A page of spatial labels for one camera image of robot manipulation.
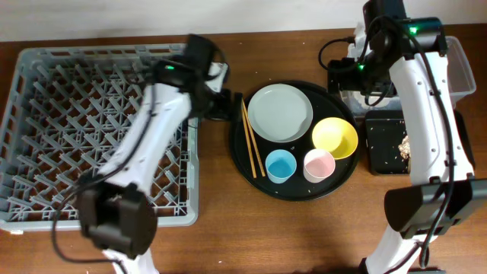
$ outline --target white plate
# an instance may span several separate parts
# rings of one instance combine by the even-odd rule
[[[271,142],[290,142],[300,138],[311,126],[313,107],[295,87],[271,84],[257,91],[249,103],[253,130]]]

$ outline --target blue cup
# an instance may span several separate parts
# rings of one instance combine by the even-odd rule
[[[267,176],[273,183],[284,183],[296,171],[296,158],[289,151],[274,150],[266,158]]]

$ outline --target wire grid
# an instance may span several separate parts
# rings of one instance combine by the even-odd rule
[[[33,66],[36,77],[28,83],[31,90],[23,92],[29,103],[23,110],[27,115],[25,121],[18,121],[28,125],[28,133],[18,136],[17,147],[9,147],[22,153],[16,157],[14,172],[3,174],[4,181],[13,182],[7,192],[7,221],[51,221],[79,174],[95,174],[110,158],[142,101],[143,84],[129,84],[128,79],[142,82],[147,75],[141,71],[149,65],[60,62]],[[148,197],[158,216],[187,213],[187,137],[184,123],[159,161]],[[11,145],[11,140],[4,137],[5,143]],[[70,202],[62,209],[61,220],[77,219]]]

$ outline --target yellow bowl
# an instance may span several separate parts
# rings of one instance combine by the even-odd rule
[[[352,155],[358,146],[358,134],[347,121],[332,117],[319,121],[313,128],[313,145],[328,151],[336,160]]]

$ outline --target white wall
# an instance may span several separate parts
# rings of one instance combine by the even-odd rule
[[[0,41],[354,27],[365,0],[0,0]],[[412,18],[487,23],[487,0],[404,0]]]

